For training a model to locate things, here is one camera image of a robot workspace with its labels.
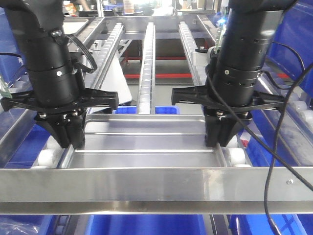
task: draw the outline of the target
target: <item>blue crate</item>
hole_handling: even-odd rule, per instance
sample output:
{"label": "blue crate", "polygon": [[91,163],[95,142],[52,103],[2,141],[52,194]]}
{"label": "blue crate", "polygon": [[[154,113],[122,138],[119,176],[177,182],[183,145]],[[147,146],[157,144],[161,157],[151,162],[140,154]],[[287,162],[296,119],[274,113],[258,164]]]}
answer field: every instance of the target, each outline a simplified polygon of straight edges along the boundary
{"label": "blue crate", "polygon": [[85,235],[206,235],[202,215],[92,215]]}
{"label": "blue crate", "polygon": [[[114,114],[136,114],[136,106],[119,106],[117,110],[113,111]],[[180,114],[179,107],[177,106],[156,106],[156,114]]]}
{"label": "blue crate", "polygon": [[[0,52],[20,54],[2,8],[0,8]],[[0,56],[0,73],[3,75],[4,81],[12,84],[14,82],[13,77],[21,65],[19,59],[14,56]]]}
{"label": "blue crate", "polygon": [[111,11],[113,8],[118,7],[118,6],[122,6],[122,5],[120,5],[120,4],[117,4],[117,5],[105,5],[104,6],[104,10]]}
{"label": "blue crate", "polygon": [[[313,1],[300,0],[288,11],[275,34],[275,41],[294,48],[307,67],[312,62],[313,38]],[[285,47],[273,44],[268,54],[287,75],[295,80],[301,73],[297,58]],[[313,71],[301,83],[300,87],[313,97]]]}

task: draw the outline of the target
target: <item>white roller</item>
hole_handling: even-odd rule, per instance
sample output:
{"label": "white roller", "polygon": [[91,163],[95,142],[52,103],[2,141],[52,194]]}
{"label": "white roller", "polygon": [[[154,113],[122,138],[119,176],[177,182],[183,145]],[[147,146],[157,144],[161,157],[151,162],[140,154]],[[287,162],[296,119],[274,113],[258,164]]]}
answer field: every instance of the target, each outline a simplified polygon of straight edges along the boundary
{"label": "white roller", "polygon": [[297,112],[303,111],[303,110],[307,110],[308,106],[306,104],[306,102],[304,102],[303,100],[297,100],[297,101],[293,101],[290,103],[291,107],[293,107]]}
{"label": "white roller", "polygon": [[313,111],[312,110],[303,110],[300,112],[300,116],[304,121],[313,121]]}
{"label": "white roller", "polygon": [[57,149],[44,149],[38,155],[38,165],[52,167],[59,151]]}
{"label": "white roller", "polygon": [[31,169],[48,169],[49,167],[46,165],[35,165],[32,166]]}
{"label": "white roller", "polygon": [[[281,85],[280,87],[281,88],[289,88],[290,86],[288,86],[288,85]],[[280,90],[280,94],[282,96],[286,96],[287,92],[288,92],[288,90]]]}
{"label": "white roller", "polygon": [[228,148],[226,154],[232,165],[245,164],[246,156],[242,148]]}
{"label": "white roller", "polygon": [[237,148],[238,147],[238,139],[237,136],[234,136],[230,142],[227,144],[226,148]]}
{"label": "white roller", "polygon": [[234,167],[251,167],[249,164],[236,164]]}
{"label": "white roller", "polygon": [[297,101],[297,100],[299,100],[298,94],[295,93],[295,92],[292,92],[291,95],[290,95],[290,97],[289,97],[289,102]]}
{"label": "white roller", "polygon": [[61,147],[58,142],[50,136],[47,140],[47,149],[61,149]]}

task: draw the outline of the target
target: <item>blue plastic bin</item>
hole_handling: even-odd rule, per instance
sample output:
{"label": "blue plastic bin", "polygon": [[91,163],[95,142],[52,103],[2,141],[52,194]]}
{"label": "blue plastic bin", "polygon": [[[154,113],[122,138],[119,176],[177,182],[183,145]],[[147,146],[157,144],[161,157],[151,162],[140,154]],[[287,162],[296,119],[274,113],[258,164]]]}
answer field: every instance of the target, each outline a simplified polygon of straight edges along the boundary
{"label": "blue plastic bin", "polygon": [[[136,106],[119,106],[117,110],[113,111],[114,114],[136,114]],[[156,114],[180,114],[179,107],[177,106],[156,106]]]}
{"label": "blue plastic bin", "polygon": [[[20,54],[3,8],[0,8],[0,31],[0,52]],[[3,76],[5,82],[9,84],[14,82],[14,75],[21,65],[17,57],[0,56],[0,74]]]}
{"label": "blue plastic bin", "polygon": [[206,235],[202,215],[92,215],[85,235]]}

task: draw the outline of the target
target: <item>metal frame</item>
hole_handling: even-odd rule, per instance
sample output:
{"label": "metal frame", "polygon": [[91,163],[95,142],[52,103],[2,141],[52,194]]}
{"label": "metal frame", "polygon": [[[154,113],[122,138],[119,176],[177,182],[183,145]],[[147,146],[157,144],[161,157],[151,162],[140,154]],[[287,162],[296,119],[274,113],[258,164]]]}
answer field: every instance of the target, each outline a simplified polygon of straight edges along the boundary
{"label": "metal frame", "polygon": [[86,86],[92,89],[100,89],[105,76],[109,70],[112,59],[117,50],[119,41],[121,39],[121,34],[123,32],[124,26],[121,23],[117,23],[108,37],[107,41],[103,45],[103,49],[99,52],[98,58],[103,57],[101,66],[97,69],[95,73],[87,74],[85,76]]}
{"label": "metal frame", "polygon": [[197,44],[192,37],[190,29],[185,22],[179,24],[179,34],[181,38],[182,47],[184,48],[186,59],[190,72],[192,74],[192,80],[195,86],[205,85],[206,74],[205,67],[196,67],[192,63],[192,53],[198,49]]}
{"label": "metal frame", "polygon": [[[295,169],[313,181],[312,167]],[[267,172],[267,167],[3,169],[0,213],[264,213]],[[288,170],[275,168],[271,183],[272,213],[313,212],[312,193]]]}
{"label": "metal frame", "polygon": [[142,64],[140,70],[137,113],[154,114],[153,105],[154,86],[156,84],[156,28],[154,23],[148,23],[144,47],[142,51]]}

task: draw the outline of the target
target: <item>metal screw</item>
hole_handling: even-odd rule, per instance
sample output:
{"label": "metal screw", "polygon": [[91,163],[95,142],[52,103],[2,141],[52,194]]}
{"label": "metal screw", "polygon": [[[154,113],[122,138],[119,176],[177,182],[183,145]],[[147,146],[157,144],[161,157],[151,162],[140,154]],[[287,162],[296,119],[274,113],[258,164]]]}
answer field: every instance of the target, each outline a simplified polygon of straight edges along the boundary
{"label": "metal screw", "polygon": [[74,112],[72,113],[72,116],[77,117],[77,116],[78,116],[78,112],[77,112],[77,111],[74,111]]}
{"label": "metal screw", "polygon": [[216,111],[216,115],[217,115],[217,116],[222,116],[223,114],[224,114],[223,111],[220,111],[220,110],[217,110],[217,111]]}
{"label": "metal screw", "polygon": [[287,185],[292,185],[292,184],[293,184],[293,179],[287,180],[287,181],[286,181],[286,184],[287,184]]}
{"label": "metal screw", "polygon": [[45,119],[45,118],[47,118],[47,114],[40,113],[39,117],[42,118],[42,119]]}
{"label": "metal screw", "polygon": [[61,37],[62,36],[62,31],[60,30],[55,30],[51,32],[51,36],[56,38],[56,37]]}

